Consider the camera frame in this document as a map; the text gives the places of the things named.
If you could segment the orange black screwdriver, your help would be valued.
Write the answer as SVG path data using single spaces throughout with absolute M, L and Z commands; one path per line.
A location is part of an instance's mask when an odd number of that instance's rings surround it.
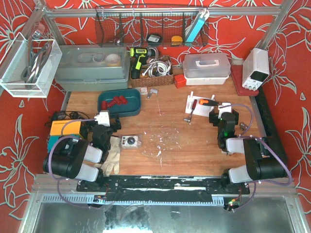
M 203 106 L 218 106 L 220 103 L 210 99 L 199 99 L 199 104 Z

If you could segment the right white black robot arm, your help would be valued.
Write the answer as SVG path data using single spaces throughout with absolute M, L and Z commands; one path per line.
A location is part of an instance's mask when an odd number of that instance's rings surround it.
M 270 138 L 235 134 L 238 118 L 235 110 L 222 113 L 212 110 L 209 113 L 209 122 L 217 127 L 217 143 L 221 151 L 227 154 L 241 153 L 245 157 L 245 165 L 227 169 L 224 176 L 231 183 L 271 181 L 287 176 L 285 157 L 276 154 Z

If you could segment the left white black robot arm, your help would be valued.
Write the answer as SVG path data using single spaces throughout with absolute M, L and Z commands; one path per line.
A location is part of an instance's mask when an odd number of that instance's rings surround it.
M 111 123 L 102 111 L 93 119 L 55 120 L 51 123 L 49 154 L 43 170 L 56 180 L 77 179 L 102 186 L 120 155 L 119 116 Z

